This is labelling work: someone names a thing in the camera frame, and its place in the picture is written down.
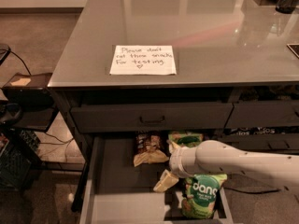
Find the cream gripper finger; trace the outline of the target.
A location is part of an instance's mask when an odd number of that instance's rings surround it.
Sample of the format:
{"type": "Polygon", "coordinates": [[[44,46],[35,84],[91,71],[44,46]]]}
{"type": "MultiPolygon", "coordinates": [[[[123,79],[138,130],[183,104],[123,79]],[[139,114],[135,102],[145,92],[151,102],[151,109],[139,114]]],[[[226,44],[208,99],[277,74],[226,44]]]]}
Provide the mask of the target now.
{"type": "Polygon", "coordinates": [[[157,193],[162,193],[172,188],[177,184],[179,178],[168,170],[164,170],[160,180],[157,182],[153,190],[157,193]]]}
{"type": "Polygon", "coordinates": [[[169,151],[173,153],[177,149],[179,149],[179,145],[175,142],[170,142],[169,151]]]}

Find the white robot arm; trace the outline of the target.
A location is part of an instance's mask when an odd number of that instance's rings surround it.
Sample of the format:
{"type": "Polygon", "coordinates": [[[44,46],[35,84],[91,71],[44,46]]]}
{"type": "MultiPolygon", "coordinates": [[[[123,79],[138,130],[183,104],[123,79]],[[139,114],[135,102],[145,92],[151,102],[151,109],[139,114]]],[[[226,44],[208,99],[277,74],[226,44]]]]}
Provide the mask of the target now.
{"type": "Polygon", "coordinates": [[[277,189],[299,193],[299,156],[250,152],[216,140],[197,147],[180,147],[170,141],[170,170],[165,170],[153,190],[165,192],[180,178],[205,174],[239,174],[277,189]]]}

